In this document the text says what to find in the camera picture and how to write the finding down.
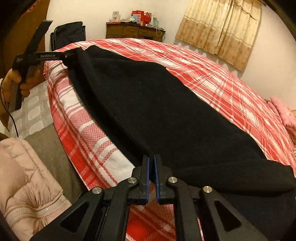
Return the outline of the person's left hand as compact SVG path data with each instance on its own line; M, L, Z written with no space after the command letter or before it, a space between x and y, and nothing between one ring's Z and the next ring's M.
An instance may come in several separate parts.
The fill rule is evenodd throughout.
M39 68L36 66L31 66L31 69L33 73L29 74L29 77L27 78L25 83L20 84L20 82L22 81L21 75L18 72L18 70L13 70L13 69L10 69L6 74L5 78L1 80L1 94L6 103L10 102L11 100L11 93L12 93L14 84L16 84L17 86L18 84L20 84L20 90L21 90L22 96L28 97L30 95L30 90L40 83Z

